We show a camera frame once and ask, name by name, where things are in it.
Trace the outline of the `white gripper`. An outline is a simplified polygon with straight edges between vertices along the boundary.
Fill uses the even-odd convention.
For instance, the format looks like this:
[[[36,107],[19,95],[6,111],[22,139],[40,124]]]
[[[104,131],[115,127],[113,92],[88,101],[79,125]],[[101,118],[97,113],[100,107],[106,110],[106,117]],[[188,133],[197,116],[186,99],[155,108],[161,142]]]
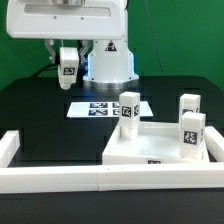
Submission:
[[[47,39],[53,64],[59,63],[52,39],[78,40],[80,63],[89,40],[120,39],[125,33],[127,0],[9,0],[6,29],[13,38]]]

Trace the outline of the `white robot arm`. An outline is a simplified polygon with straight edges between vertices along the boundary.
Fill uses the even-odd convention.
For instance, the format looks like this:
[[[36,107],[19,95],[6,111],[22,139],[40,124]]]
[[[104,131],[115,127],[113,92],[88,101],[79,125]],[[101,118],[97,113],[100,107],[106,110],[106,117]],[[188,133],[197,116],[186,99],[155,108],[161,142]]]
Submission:
[[[128,49],[127,6],[128,0],[9,0],[7,33],[43,39],[65,90],[80,66],[86,86],[121,88],[138,79]]]

